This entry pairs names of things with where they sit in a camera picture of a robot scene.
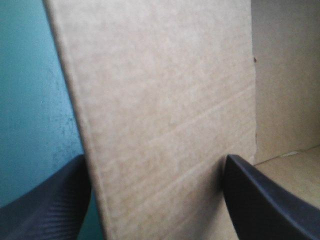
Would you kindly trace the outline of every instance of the cardboard bottom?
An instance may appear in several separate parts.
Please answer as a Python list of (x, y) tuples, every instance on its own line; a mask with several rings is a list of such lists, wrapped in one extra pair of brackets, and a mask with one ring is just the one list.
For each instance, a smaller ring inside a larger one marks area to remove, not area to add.
[(320, 146), (255, 166), (277, 184), (320, 208)]

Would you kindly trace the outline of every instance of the teal wall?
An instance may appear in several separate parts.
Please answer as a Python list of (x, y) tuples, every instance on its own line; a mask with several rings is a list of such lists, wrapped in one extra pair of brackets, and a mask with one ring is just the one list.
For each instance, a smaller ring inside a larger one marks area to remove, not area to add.
[[(0, 1), (0, 207), (82, 153), (43, 3)], [(103, 239), (94, 198), (78, 239)]]

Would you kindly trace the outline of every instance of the black plastic arm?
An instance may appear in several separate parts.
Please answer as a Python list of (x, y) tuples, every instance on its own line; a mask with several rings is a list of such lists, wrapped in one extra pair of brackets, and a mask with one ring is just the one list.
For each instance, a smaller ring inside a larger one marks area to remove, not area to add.
[(27, 194), (0, 208), (1, 240), (75, 240), (91, 185), (78, 156)]
[(240, 240), (320, 240), (320, 210), (238, 155), (228, 155), (223, 193)]

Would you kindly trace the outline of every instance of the textured black plastic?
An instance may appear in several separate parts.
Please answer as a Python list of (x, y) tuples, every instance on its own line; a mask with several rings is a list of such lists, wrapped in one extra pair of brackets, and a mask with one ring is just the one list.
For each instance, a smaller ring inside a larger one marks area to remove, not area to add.
[(320, 210), (238, 155), (228, 155), (223, 193), (240, 240), (320, 240)]
[(1, 240), (75, 240), (91, 185), (78, 156), (32, 191), (0, 209)]

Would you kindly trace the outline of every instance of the cardboard panel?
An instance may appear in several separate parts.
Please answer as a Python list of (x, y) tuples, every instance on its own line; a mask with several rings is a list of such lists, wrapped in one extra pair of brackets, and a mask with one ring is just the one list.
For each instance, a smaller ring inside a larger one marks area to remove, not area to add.
[(320, 208), (320, 146), (257, 165), (273, 181)]
[(108, 239), (236, 239), (220, 166), (256, 151), (250, 1), (47, 6)]
[(320, 1), (253, 0), (256, 163), (320, 144)]

